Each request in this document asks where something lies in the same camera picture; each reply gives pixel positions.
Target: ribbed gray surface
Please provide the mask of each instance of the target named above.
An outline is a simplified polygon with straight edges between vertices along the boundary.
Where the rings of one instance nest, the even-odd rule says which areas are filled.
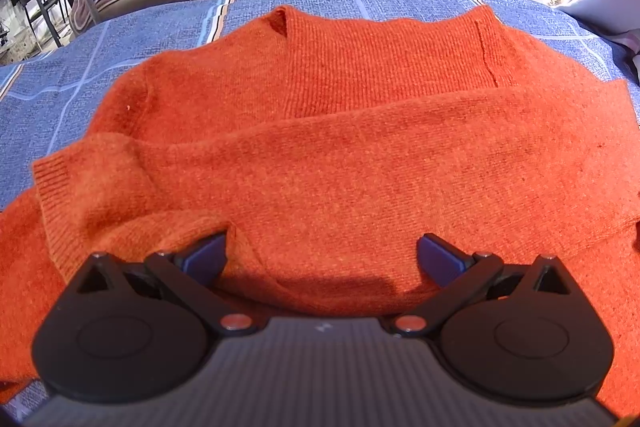
[[[254,336],[222,342],[199,374],[165,396],[117,406],[55,397],[24,424],[611,427],[614,420],[590,400],[546,410],[489,402],[454,381],[425,343],[393,337],[375,319],[278,318]]]

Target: orange sweater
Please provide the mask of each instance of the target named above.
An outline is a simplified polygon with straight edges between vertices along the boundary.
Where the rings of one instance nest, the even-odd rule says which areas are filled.
[[[601,399],[637,409],[638,133],[624,82],[487,7],[431,24],[284,7],[160,54],[0,216],[0,380],[34,375],[31,337],[92,251],[139,261],[228,229],[227,292],[390,314],[436,291],[415,258],[432,231],[507,263],[559,255],[616,344]]]

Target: blue plaid fabric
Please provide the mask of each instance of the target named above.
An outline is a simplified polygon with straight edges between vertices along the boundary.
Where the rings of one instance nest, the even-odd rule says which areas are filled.
[[[503,23],[573,57],[601,80],[626,78],[640,114],[640,87],[635,70],[626,61],[625,48],[600,38],[565,13],[529,0],[203,0],[169,4],[105,22],[65,48],[0,68],[0,208],[31,186],[30,164],[35,159],[84,134],[105,92],[122,73],[161,51],[201,46],[216,34],[225,35],[282,4],[327,18],[384,21],[409,17],[425,22],[488,4]]]

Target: white logo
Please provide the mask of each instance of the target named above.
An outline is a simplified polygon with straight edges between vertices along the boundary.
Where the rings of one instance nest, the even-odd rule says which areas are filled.
[[[320,331],[320,333],[324,333],[327,330],[331,330],[333,329],[333,326],[329,323],[322,323],[319,326],[316,326],[316,330]]]

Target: knit fabric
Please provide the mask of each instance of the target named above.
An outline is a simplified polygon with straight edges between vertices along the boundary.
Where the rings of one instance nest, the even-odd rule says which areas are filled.
[[[293,312],[378,315],[437,291],[434,232],[507,263],[559,255],[616,345],[600,393],[640,404],[638,124],[622,81],[502,26],[330,21],[282,7],[124,74],[85,138],[0,216],[0,380],[92,251],[140,261],[227,231],[218,282]],[[473,339],[469,339],[470,348]]]

